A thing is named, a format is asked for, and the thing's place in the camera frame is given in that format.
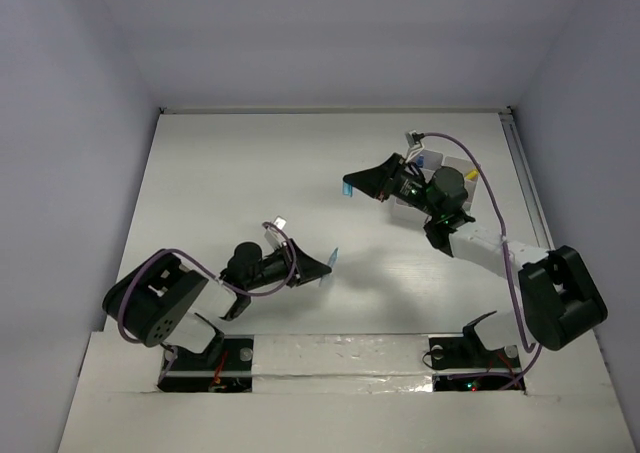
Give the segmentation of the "blue marker tip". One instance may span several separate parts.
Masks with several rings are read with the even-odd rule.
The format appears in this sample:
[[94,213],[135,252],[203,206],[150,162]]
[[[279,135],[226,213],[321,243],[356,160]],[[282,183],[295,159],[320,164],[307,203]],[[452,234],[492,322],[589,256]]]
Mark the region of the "blue marker tip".
[[329,259],[327,261],[327,266],[329,268],[329,272],[324,274],[320,280],[319,280],[319,285],[322,286],[324,283],[329,281],[330,275],[333,272],[333,269],[338,261],[339,258],[339,248],[335,247],[334,250],[332,251],[331,255],[329,256]]

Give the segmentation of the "white marker yellow cap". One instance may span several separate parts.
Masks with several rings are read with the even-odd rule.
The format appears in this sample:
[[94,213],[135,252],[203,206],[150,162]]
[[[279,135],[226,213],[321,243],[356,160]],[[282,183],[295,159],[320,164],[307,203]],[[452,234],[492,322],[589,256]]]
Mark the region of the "white marker yellow cap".
[[476,181],[478,177],[479,177],[479,171],[477,169],[473,169],[468,174],[465,175],[465,179],[467,181]]

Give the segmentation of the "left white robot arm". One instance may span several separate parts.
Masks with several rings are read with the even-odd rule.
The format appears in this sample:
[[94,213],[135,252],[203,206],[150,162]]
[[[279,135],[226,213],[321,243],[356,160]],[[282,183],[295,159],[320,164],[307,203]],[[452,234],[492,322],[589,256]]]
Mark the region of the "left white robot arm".
[[214,274],[177,249],[161,249],[112,286],[102,310],[116,321],[125,341],[173,350],[209,368],[221,356],[223,332],[216,320],[237,319],[256,298],[296,288],[332,273],[292,239],[265,255],[260,245],[236,246],[226,267]]

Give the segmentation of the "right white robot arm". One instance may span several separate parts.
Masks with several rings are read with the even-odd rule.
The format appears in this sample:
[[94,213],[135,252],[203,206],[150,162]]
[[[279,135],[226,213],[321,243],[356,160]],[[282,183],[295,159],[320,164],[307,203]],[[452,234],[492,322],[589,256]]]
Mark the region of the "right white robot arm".
[[608,309],[580,254],[568,246],[546,250],[511,241],[504,230],[482,227],[464,208],[468,192],[458,170],[442,166],[425,176],[393,154],[343,180],[370,198],[396,198],[426,214],[423,229],[434,249],[506,281],[510,310],[488,313],[460,341],[468,363],[482,365],[504,346],[558,351],[607,319]]

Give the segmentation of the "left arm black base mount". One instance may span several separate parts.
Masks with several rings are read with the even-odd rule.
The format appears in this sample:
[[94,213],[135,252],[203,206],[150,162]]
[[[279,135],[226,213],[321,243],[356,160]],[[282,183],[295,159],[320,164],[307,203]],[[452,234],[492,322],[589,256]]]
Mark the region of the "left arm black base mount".
[[253,336],[217,336],[202,353],[165,351],[157,386],[165,393],[250,393]]

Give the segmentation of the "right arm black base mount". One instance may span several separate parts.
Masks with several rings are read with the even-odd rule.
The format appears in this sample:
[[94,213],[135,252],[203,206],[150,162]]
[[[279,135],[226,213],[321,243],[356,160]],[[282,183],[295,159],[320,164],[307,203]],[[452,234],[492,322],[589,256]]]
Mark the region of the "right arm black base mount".
[[487,349],[476,327],[495,312],[484,314],[466,324],[459,334],[429,338],[428,349],[421,361],[432,373],[434,392],[483,392],[526,390],[525,382],[515,380],[521,374],[521,362],[516,347]]

